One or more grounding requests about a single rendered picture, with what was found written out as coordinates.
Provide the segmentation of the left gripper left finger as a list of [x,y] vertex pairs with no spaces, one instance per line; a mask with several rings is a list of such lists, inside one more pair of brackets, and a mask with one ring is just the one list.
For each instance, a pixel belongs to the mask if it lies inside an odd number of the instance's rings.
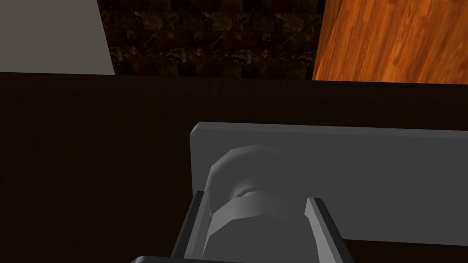
[[210,193],[197,191],[187,211],[171,257],[202,259],[211,218]]

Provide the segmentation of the dark brown door leaf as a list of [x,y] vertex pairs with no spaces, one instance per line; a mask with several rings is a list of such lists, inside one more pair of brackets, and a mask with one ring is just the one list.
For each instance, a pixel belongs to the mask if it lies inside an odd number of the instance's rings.
[[170,256],[200,121],[468,131],[468,85],[0,73],[0,263]]

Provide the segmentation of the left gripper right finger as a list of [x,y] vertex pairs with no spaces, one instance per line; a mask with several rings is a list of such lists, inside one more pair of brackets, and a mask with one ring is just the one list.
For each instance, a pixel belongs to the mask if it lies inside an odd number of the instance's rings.
[[305,215],[316,241],[319,263],[355,263],[325,203],[308,198]]

